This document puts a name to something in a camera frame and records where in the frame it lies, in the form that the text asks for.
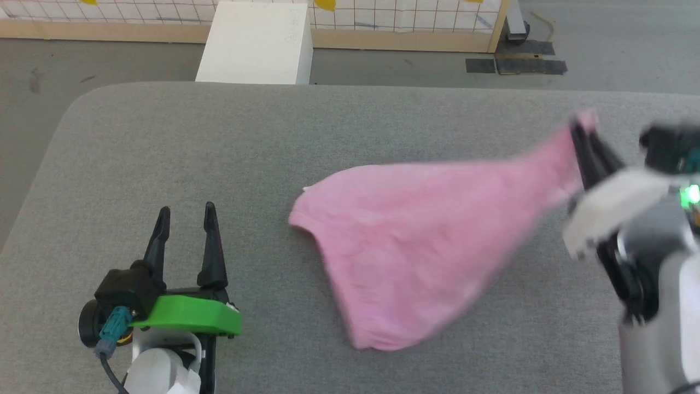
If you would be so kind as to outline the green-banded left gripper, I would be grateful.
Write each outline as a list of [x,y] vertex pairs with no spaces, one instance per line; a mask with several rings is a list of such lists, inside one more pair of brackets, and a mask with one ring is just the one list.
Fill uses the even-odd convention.
[[[170,208],[162,207],[143,255],[156,286],[167,286],[163,274],[170,217]],[[206,239],[202,267],[197,275],[199,288],[170,289],[160,293],[151,288],[145,294],[130,297],[134,361],[150,347],[192,349],[195,345],[189,340],[189,334],[193,334],[202,346],[202,357],[213,362],[217,337],[232,338],[242,334],[242,315],[230,302],[226,290],[228,277],[217,208],[210,201],[205,204],[203,229]]]

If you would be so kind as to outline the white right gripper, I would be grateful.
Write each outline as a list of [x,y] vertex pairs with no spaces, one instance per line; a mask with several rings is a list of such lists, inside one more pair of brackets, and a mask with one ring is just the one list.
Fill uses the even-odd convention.
[[612,247],[622,261],[640,261],[687,249],[685,175],[623,169],[626,164],[615,150],[597,133],[587,134],[579,120],[570,123],[570,135],[587,190],[563,229],[571,257]]

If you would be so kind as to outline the pink garment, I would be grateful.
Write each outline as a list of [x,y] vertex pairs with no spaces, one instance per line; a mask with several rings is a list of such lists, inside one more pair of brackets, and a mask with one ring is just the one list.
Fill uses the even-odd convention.
[[474,306],[541,222],[581,189],[580,111],[507,159],[363,165],[305,187],[288,217],[315,240],[352,346],[401,351]]

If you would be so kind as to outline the long black floor mat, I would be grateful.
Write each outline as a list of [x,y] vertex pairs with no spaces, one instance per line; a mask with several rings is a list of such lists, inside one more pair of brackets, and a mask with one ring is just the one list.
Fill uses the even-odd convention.
[[567,63],[562,60],[540,58],[495,58],[495,66],[500,75],[564,75],[568,71]]

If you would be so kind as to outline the black floor mat under stand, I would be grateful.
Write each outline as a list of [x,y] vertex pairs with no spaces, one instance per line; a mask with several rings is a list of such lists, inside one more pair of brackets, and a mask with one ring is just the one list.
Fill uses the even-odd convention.
[[540,40],[504,40],[497,46],[495,54],[498,55],[545,55],[554,56],[556,54],[553,49],[552,42],[541,42]]

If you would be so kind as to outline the metal stand foot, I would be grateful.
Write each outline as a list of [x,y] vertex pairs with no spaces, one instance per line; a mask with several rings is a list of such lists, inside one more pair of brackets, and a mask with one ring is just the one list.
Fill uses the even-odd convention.
[[518,0],[510,0],[506,23],[505,37],[509,43],[520,44],[528,39],[530,25],[523,19],[522,8]]

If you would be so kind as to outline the white box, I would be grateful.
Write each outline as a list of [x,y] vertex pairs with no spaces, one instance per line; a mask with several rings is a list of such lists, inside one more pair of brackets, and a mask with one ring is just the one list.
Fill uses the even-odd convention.
[[308,85],[312,58],[307,4],[220,2],[195,80]]

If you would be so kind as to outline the lemon-print wood-framed screen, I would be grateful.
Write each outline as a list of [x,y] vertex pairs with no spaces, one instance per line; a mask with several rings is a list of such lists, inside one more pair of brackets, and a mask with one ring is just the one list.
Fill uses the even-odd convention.
[[494,53],[517,0],[0,0],[0,38],[204,43],[225,2],[300,8],[315,48]]

